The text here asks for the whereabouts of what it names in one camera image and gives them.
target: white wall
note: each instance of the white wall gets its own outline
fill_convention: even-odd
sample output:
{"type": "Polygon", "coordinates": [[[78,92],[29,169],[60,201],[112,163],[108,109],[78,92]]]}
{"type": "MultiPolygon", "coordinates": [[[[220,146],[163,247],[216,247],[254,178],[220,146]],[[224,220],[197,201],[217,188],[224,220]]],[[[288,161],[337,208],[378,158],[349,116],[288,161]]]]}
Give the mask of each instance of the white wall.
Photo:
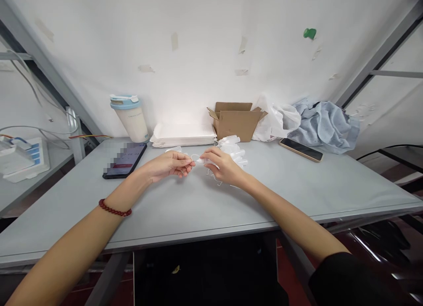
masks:
{"type": "Polygon", "coordinates": [[[335,98],[417,0],[9,0],[104,134],[111,93],[156,122],[210,122],[216,101],[335,98]],[[303,38],[316,28],[317,39],[303,38]],[[172,51],[171,35],[178,34],[172,51]],[[238,54],[241,37],[248,38],[238,54]],[[315,52],[318,57],[312,60],[315,52]],[[140,65],[155,71],[142,73],[140,65]],[[248,69],[248,76],[234,70],[248,69]],[[339,78],[329,80],[338,73],[339,78]]]}
{"type": "MultiPolygon", "coordinates": [[[[423,71],[423,25],[382,70],[423,71]]],[[[347,113],[356,114],[362,121],[356,149],[349,155],[357,158],[396,144],[423,145],[422,108],[422,79],[375,76],[347,108],[347,113]]],[[[366,162],[379,172],[392,164],[396,163],[384,157],[366,162]]]]}
{"type": "MultiPolygon", "coordinates": [[[[5,51],[6,47],[0,43],[0,52],[5,51]]],[[[54,120],[53,123],[49,122],[25,79],[16,71],[10,61],[2,61],[1,63],[6,64],[13,71],[0,71],[0,128],[10,125],[30,125],[54,132],[68,132],[64,114],[45,103],[46,112],[54,120]]],[[[21,71],[24,71],[20,64],[17,63],[17,66],[21,71]]],[[[23,127],[7,129],[1,131],[1,133],[23,138],[41,136],[38,130],[23,127]]]]}

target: red bead bracelet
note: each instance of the red bead bracelet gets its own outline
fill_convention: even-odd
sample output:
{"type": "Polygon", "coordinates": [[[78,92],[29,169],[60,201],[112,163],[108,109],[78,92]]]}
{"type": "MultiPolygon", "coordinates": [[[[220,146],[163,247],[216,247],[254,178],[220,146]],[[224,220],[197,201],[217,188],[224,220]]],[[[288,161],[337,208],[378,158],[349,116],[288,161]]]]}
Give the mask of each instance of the red bead bracelet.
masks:
{"type": "Polygon", "coordinates": [[[104,210],[106,210],[110,213],[113,213],[115,215],[118,215],[118,216],[126,217],[126,216],[129,216],[132,213],[132,209],[129,209],[126,212],[122,212],[122,211],[114,210],[110,207],[107,207],[104,203],[104,199],[100,199],[100,201],[98,202],[98,205],[100,206],[100,208],[102,208],[102,209],[104,209],[104,210]]]}

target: tape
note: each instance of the tape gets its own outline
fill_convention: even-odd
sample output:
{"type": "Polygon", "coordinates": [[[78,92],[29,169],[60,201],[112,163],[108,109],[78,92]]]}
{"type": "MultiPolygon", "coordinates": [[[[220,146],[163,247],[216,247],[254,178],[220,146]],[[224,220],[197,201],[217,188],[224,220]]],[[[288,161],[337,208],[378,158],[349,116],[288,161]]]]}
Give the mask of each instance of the tape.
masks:
{"type": "Polygon", "coordinates": [[[313,55],[312,61],[317,58],[317,56],[320,54],[321,51],[322,51],[321,47],[317,48],[316,52],[313,55]]]}
{"type": "Polygon", "coordinates": [[[247,47],[248,38],[242,36],[241,45],[239,46],[238,55],[243,55],[245,53],[245,48],[247,47]]]}
{"type": "Polygon", "coordinates": [[[151,68],[150,65],[141,65],[141,66],[138,66],[138,70],[141,71],[141,72],[155,72],[153,70],[153,68],[151,68]]]}
{"type": "Polygon", "coordinates": [[[235,75],[237,77],[240,77],[240,76],[248,75],[249,74],[248,69],[235,69],[234,71],[235,71],[235,75]]]}
{"type": "Polygon", "coordinates": [[[41,21],[41,19],[35,19],[35,25],[41,30],[41,32],[51,41],[54,42],[53,32],[41,21]]]}
{"type": "Polygon", "coordinates": [[[172,51],[175,51],[176,49],[178,49],[178,47],[179,47],[178,34],[176,32],[174,32],[171,35],[171,43],[172,43],[172,51]]]}

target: smartphone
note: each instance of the smartphone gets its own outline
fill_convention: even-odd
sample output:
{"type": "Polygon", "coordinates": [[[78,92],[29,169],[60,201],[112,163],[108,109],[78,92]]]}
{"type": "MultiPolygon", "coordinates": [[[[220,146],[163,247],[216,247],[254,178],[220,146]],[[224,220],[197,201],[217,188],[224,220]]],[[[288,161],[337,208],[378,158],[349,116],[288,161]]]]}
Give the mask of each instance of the smartphone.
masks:
{"type": "Polygon", "coordinates": [[[289,138],[281,139],[279,145],[316,163],[320,163],[323,158],[323,153],[318,152],[315,149],[312,149],[295,141],[292,141],[289,138]]]}
{"type": "Polygon", "coordinates": [[[128,143],[124,152],[119,154],[119,158],[115,158],[115,163],[110,164],[110,168],[103,174],[103,178],[116,179],[128,177],[134,171],[146,148],[146,144],[128,143]]]}

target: cardboard box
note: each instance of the cardboard box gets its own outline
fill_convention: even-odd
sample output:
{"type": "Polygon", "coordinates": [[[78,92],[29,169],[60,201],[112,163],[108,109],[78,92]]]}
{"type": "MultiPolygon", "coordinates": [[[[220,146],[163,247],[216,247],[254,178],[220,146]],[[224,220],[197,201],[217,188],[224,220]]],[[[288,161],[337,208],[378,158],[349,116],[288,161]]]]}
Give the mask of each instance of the cardboard box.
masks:
{"type": "Polygon", "coordinates": [[[259,107],[250,111],[251,106],[252,103],[216,102],[214,111],[207,108],[217,139],[236,134],[241,142],[251,141],[257,123],[267,115],[259,107]]]}

